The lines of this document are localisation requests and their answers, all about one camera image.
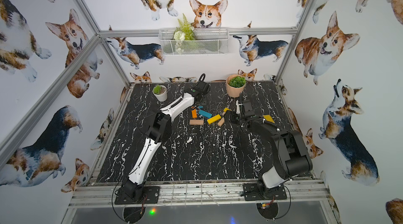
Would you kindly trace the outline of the orange block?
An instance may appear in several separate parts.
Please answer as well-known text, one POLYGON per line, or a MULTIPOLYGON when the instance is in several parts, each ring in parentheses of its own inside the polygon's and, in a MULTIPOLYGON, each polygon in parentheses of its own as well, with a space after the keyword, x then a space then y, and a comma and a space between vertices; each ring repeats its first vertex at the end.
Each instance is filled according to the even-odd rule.
POLYGON ((193 118, 193 119, 196 119, 196 118, 197 118, 197 110, 196 110, 196 109, 193 109, 193 110, 192 110, 192 118, 193 118))

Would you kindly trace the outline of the natural wood block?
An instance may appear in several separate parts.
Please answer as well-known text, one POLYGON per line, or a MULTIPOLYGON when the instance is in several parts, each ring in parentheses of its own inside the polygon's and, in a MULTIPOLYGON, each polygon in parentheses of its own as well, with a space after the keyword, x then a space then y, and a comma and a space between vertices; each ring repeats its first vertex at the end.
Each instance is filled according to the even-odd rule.
POLYGON ((204 120, 192 119, 190 120, 190 125, 203 125, 204 120))
POLYGON ((225 118, 221 118, 217 125, 221 127, 224 123, 225 123, 225 118))

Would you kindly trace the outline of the long teal block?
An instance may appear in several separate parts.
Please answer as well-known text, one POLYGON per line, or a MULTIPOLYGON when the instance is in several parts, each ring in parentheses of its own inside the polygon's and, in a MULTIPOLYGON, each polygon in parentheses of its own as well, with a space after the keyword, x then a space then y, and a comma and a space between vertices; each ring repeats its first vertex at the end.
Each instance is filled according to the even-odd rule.
POLYGON ((199 110, 198 113, 199 113, 201 116, 206 117, 206 118, 208 118, 208 119, 210 119, 210 118, 212 117, 212 114, 211 114, 211 113, 206 112, 206 111, 204 111, 204 110, 199 110))

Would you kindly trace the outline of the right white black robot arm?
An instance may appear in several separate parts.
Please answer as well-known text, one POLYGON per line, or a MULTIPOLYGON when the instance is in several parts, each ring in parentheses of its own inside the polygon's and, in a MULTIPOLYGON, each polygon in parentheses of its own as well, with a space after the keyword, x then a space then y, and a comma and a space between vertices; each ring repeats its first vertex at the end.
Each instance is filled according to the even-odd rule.
POLYGON ((258 136, 270 144, 272 150, 272 168, 264 172, 255 184, 245 187, 242 196, 246 201, 287 199, 282 190, 284 183, 313 168, 302 134, 297 130, 281 130, 264 116, 256 115, 249 100, 240 97, 236 106, 236 112, 229 115, 230 122, 258 136))

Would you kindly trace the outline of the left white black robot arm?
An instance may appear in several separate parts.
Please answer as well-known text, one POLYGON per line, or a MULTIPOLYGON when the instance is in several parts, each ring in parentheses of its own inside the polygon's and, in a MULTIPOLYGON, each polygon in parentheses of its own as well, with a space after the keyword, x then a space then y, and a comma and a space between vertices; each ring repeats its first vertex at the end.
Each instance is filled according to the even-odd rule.
POLYGON ((122 180, 120 188, 124 196, 130 200, 136 203, 142 200, 147 170, 157 149, 170 138, 175 118, 187 108, 200 105, 204 96, 209 93, 211 88, 210 84, 205 82, 205 77, 206 74, 201 74, 196 85, 185 89, 181 97, 151 115, 144 147, 132 171, 122 180))

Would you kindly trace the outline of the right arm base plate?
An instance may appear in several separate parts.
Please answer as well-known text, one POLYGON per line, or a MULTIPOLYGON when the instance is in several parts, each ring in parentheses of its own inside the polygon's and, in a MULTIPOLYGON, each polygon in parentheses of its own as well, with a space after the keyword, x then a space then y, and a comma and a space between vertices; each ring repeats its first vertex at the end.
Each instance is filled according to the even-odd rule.
POLYGON ((241 197, 244 197, 245 201, 286 200, 288 198, 283 185, 266 188, 260 181, 243 184, 241 197))

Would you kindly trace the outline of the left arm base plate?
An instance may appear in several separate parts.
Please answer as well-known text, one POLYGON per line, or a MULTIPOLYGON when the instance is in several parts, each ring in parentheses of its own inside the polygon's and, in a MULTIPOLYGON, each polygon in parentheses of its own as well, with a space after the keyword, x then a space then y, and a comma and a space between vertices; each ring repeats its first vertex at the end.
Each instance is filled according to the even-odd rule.
POLYGON ((137 187, 132 193, 129 193, 125 187, 120 187, 116 194, 114 204, 130 205, 130 204, 156 204, 160 194, 159 186, 137 187))

